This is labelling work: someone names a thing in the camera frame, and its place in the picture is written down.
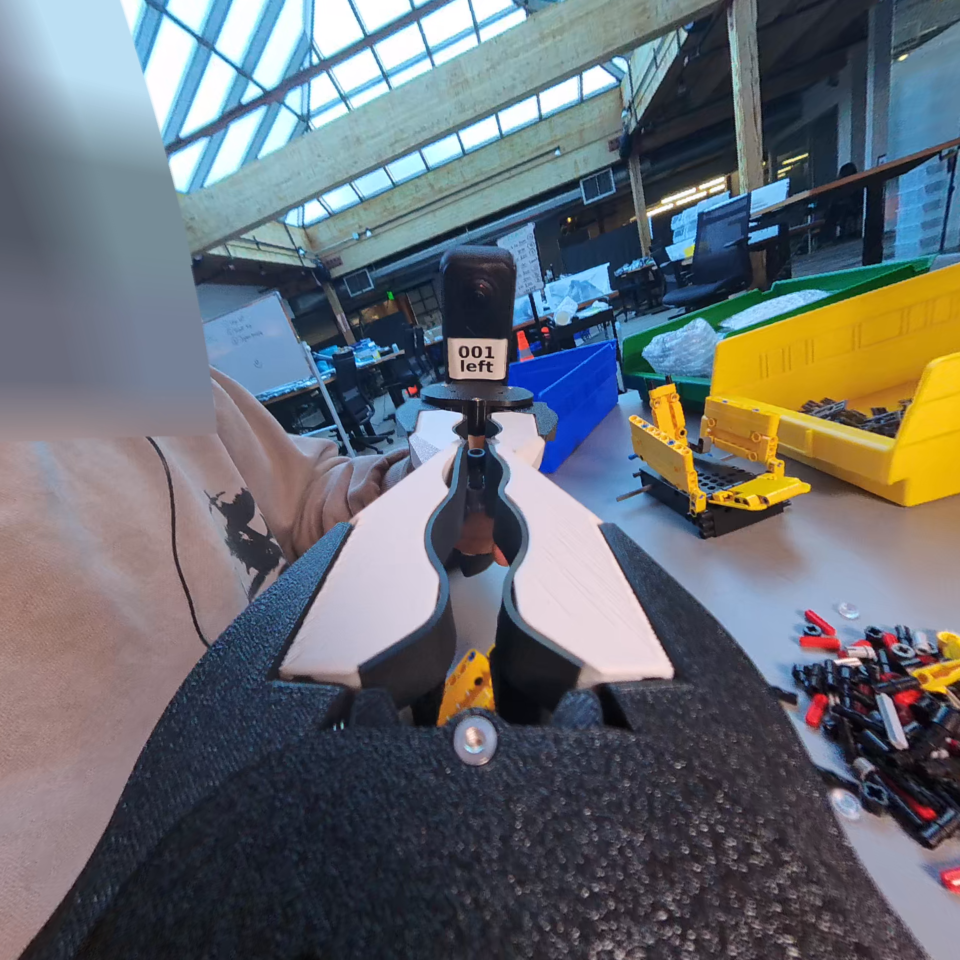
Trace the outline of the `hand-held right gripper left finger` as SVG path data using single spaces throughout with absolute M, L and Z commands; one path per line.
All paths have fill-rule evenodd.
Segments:
M 466 449 L 450 443 L 351 522 L 279 677 L 386 690 L 438 723 L 457 642 L 445 565 L 461 538 Z

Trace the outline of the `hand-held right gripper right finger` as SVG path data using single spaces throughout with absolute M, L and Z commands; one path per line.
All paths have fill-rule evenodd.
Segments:
M 491 668 L 498 714 L 533 724 L 572 690 L 671 681 L 602 521 L 504 440 L 488 456 L 493 538 L 509 562 Z

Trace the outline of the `yellow beam assembly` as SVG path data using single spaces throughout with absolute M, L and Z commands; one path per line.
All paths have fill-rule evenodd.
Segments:
M 470 709 L 494 712 L 495 690 L 490 654 L 470 649 L 453 668 L 443 686 L 437 726 L 444 726 L 451 718 Z

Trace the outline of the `pile of small building pieces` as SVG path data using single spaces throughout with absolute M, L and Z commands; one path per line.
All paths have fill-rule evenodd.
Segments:
M 775 620 L 774 700 L 828 805 L 894 906 L 958 915 L 958 655 L 903 621 L 787 605 Z M 829 790 L 858 797 L 858 822 Z

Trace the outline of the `person's left forearm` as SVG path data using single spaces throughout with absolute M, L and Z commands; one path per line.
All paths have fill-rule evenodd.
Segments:
M 409 453 L 342 456 L 325 438 L 292 438 L 303 463 L 290 534 L 291 558 L 307 552 L 340 522 L 348 522 L 412 472 Z

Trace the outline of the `person's left hand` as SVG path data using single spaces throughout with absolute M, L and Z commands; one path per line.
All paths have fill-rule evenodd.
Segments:
M 508 568 L 509 560 L 496 545 L 494 533 L 495 522 L 485 512 L 467 514 L 462 523 L 460 539 L 446 562 L 447 569 L 458 569 L 463 576 L 471 577 L 493 564 Z

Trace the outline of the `white sign board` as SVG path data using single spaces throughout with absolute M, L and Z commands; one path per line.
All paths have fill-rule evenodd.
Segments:
M 516 271 L 512 322 L 515 327 L 546 311 L 544 276 L 535 237 L 535 223 L 527 222 L 500 237 L 496 245 L 509 252 Z

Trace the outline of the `blue storage bin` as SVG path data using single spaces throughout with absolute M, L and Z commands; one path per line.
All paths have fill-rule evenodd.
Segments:
M 540 470 L 553 474 L 618 403 L 614 341 L 588 343 L 510 365 L 509 384 L 530 390 L 558 416 Z

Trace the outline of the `yellow and black robot model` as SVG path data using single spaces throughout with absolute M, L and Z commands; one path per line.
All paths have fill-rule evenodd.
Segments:
M 634 477 L 642 493 L 688 520 L 702 539 L 775 517 L 810 492 L 778 456 L 778 414 L 711 395 L 694 442 L 671 376 L 650 390 L 649 402 L 652 422 L 630 418 L 633 455 L 643 464 Z

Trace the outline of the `whiteboard on stand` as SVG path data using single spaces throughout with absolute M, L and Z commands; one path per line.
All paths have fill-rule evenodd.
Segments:
M 328 386 L 279 292 L 210 319 L 203 330 L 210 365 L 240 383 L 263 405 L 321 396 L 332 424 L 319 432 L 335 433 L 346 454 L 355 456 Z

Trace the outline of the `bubble wrap sheet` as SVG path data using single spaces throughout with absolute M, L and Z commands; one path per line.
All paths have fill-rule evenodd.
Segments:
M 785 316 L 787 313 L 803 307 L 811 306 L 831 294 L 830 291 L 810 288 L 774 296 L 723 319 L 719 324 L 719 329 L 727 333 L 744 330 L 759 323 Z

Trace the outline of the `person's beige sweatshirt torso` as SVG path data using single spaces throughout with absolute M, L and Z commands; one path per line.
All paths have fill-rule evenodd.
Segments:
M 208 645 L 296 560 L 302 456 L 211 379 L 213 434 L 2 442 L 2 958 L 77 879 Z

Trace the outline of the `yellow storage bin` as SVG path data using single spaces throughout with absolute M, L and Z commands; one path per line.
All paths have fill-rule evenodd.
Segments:
M 779 448 L 899 506 L 959 491 L 959 266 L 822 306 L 721 342 L 711 394 L 780 417 Z M 801 411 L 870 413 L 910 400 L 893 438 Z

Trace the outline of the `heap of black building pieces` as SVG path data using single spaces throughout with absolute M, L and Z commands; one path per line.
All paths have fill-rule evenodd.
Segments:
M 854 408 L 846 399 L 834 400 L 824 397 L 819 401 L 805 402 L 799 407 L 798 412 L 826 422 L 893 439 L 896 438 L 912 402 L 912 398 L 904 398 L 893 409 L 872 406 L 868 413 L 864 413 Z

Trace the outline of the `green storage bin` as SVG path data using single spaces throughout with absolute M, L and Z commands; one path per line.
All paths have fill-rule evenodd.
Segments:
M 656 373 L 642 357 L 642 350 L 658 334 L 678 330 L 692 319 L 701 317 L 714 330 L 720 330 L 720 323 L 732 315 L 774 297 L 803 289 L 822 289 L 829 291 L 830 296 L 821 299 L 810 306 L 802 307 L 784 316 L 762 321 L 744 329 L 725 332 L 724 337 L 735 337 L 743 332 L 768 326 L 782 319 L 792 318 L 809 311 L 816 306 L 831 306 L 848 298 L 882 288 L 884 286 L 903 282 L 921 274 L 927 273 L 936 260 L 935 254 L 913 259 L 890 261 L 876 266 L 856 267 L 846 270 L 836 270 L 814 274 L 808 277 L 780 280 L 774 282 L 767 292 L 750 291 L 737 294 L 711 306 L 695 310 L 690 314 L 683 314 L 677 318 L 661 323 L 648 330 L 635 333 L 625 338 L 621 347 L 621 375 L 623 385 L 627 390 L 640 392 L 650 391 L 664 383 L 662 374 Z

